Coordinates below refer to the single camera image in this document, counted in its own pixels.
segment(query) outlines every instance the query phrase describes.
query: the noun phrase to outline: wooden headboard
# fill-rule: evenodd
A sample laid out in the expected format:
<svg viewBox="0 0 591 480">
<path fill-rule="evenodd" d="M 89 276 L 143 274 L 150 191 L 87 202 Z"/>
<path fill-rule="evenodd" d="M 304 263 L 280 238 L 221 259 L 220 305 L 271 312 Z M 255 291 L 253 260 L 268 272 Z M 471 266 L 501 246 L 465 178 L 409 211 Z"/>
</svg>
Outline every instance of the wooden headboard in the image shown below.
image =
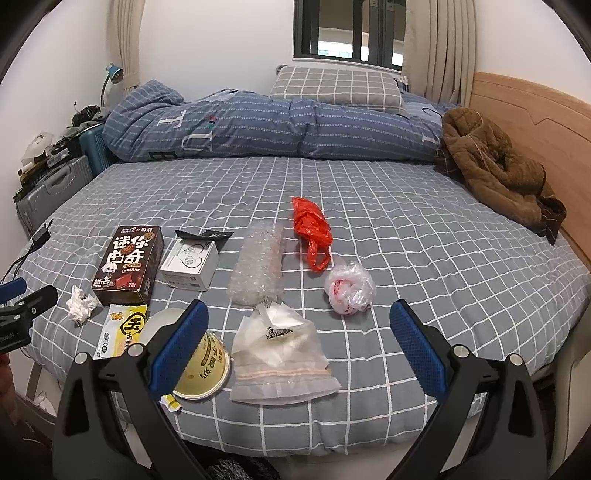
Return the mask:
<svg viewBox="0 0 591 480">
<path fill-rule="evenodd" d="M 470 107 L 544 165 L 566 205 L 564 236 L 591 267 L 591 105 L 538 83 L 476 72 Z"/>
</svg>

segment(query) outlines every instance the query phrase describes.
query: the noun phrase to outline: suitcase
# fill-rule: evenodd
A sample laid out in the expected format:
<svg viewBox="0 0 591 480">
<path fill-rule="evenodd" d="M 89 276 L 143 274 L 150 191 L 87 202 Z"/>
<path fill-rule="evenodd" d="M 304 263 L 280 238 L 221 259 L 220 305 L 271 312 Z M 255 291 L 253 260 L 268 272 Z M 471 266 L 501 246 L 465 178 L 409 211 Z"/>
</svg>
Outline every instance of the suitcase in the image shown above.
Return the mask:
<svg viewBox="0 0 591 480">
<path fill-rule="evenodd" d="M 104 127 L 105 124 L 94 125 L 84 130 L 79 137 L 80 156 L 88 158 L 93 177 L 117 162 L 103 140 Z"/>
<path fill-rule="evenodd" d="M 85 156 L 50 171 L 17 202 L 17 214 L 29 238 L 57 208 L 93 179 Z"/>
</svg>

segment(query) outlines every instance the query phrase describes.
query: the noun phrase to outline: bubble wrap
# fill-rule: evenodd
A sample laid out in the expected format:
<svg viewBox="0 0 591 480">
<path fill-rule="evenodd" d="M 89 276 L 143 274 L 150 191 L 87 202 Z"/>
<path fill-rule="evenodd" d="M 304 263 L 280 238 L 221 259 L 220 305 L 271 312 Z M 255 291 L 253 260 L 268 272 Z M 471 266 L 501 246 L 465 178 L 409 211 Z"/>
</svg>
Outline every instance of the bubble wrap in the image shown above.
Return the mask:
<svg viewBox="0 0 591 480">
<path fill-rule="evenodd" d="M 270 221 L 250 225 L 230 278 L 228 295 L 232 301 L 253 307 L 262 301 L 280 302 L 282 240 L 282 225 Z"/>
</svg>

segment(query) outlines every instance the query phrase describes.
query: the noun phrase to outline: lamp arm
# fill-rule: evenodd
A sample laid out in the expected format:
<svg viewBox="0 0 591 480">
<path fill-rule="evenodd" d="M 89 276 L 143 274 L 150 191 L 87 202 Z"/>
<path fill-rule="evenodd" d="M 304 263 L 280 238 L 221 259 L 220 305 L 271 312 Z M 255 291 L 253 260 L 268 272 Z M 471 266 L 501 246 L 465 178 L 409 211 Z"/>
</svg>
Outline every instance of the lamp arm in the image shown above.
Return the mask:
<svg viewBox="0 0 591 480">
<path fill-rule="evenodd" d="M 109 76 L 105 79 L 105 83 L 103 84 L 103 89 L 100 91 L 100 106 L 102 108 L 105 107 L 105 89 L 107 88 L 107 83 L 109 83 Z"/>
</svg>

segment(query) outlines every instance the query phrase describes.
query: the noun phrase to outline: white plastic bag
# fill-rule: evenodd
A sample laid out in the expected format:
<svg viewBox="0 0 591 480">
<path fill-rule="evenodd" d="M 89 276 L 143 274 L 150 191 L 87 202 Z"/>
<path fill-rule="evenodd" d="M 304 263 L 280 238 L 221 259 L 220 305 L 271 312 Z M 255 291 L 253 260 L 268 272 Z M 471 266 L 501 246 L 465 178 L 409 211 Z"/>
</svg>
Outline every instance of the white plastic bag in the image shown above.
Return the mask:
<svg viewBox="0 0 591 480">
<path fill-rule="evenodd" d="M 340 389 L 314 324 L 284 303 L 259 304 L 244 317 L 232 346 L 236 382 L 230 399 L 289 405 Z"/>
<path fill-rule="evenodd" d="M 335 266 L 324 282 L 330 305 L 339 315 L 364 311 L 375 297 L 374 279 L 360 264 L 334 256 Z"/>
</svg>

